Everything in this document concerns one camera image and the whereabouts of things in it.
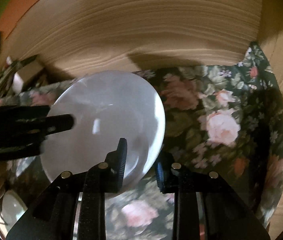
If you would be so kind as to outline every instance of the dark green floral placemat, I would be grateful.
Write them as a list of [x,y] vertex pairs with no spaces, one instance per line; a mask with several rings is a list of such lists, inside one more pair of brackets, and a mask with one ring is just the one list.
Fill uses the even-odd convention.
[[[233,66],[136,72],[160,95],[163,150],[191,170],[220,173],[266,227],[283,189],[283,97],[264,53],[252,42]],[[74,81],[0,99],[2,105],[51,105]],[[107,239],[171,239],[173,195],[155,179],[106,201]]]

